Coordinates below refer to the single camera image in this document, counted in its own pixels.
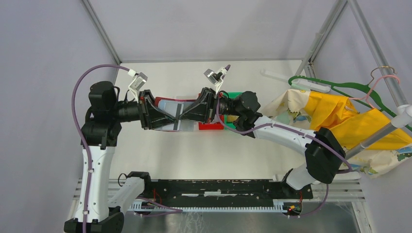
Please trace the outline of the red leather card holder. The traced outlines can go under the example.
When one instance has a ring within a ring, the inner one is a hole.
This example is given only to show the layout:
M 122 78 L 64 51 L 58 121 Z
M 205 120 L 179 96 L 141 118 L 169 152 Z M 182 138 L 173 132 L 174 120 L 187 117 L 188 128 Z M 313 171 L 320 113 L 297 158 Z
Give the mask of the red leather card holder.
M 168 99 L 164 97 L 156 97 L 155 98 L 155 105 L 161 109 L 164 110 L 165 112 L 175 116 L 176 112 L 176 106 L 177 103 L 182 103 L 184 106 L 182 108 L 182 113 L 183 110 L 187 107 L 189 107 L 191 104 L 193 104 L 195 100 L 190 100 L 190 99 Z M 181 120 L 180 124 L 180 131 L 179 132 L 193 132 L 195 131 L 197 122 L 194 121 L 188 121 L 188 120 Z M 174 132 L 173 130 L 173 124 L 164 126 L 162 128 L 156 129 L 157 131 L 164 131 L 164 132 Z

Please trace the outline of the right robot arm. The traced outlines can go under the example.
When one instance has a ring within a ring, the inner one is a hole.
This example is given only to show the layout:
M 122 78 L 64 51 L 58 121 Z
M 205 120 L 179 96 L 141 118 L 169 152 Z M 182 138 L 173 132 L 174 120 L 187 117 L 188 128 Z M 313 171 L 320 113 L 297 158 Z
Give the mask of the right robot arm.
M 345 160 L 345 152 L 332 131 L 324 127 L 315 131 L 292 127 L 264 116 L 259 108 L 255 92 L 245 91 L 230 98 L 224 91 L 203 88 L 198 98 L 175 118 L 208 123 L 223 115 L 236 116 L 233 132 L 275 142 L 304 155 L 305 162 L 283 178 L 280 190 L 287 198 L 295 197 L 310 183 L 332 183 Z

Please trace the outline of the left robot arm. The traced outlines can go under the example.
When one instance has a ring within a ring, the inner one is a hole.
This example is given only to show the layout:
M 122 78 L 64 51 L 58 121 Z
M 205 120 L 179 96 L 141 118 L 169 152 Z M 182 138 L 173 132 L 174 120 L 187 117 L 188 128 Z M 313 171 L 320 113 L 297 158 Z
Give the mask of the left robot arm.
M 109 81 L 90 87 L 90 108 L 80 131 L 84 158 L 80 200 L 74 216 L 64 224 L 66 233 L 120 233 L 126 212 L 135 199 L 151 195 L 148 172 L 130 172 L 112 198 L 108 197 L 109 173 L 123 122 L 140 120 L 138 103 L 120 101 L 119 88 Z

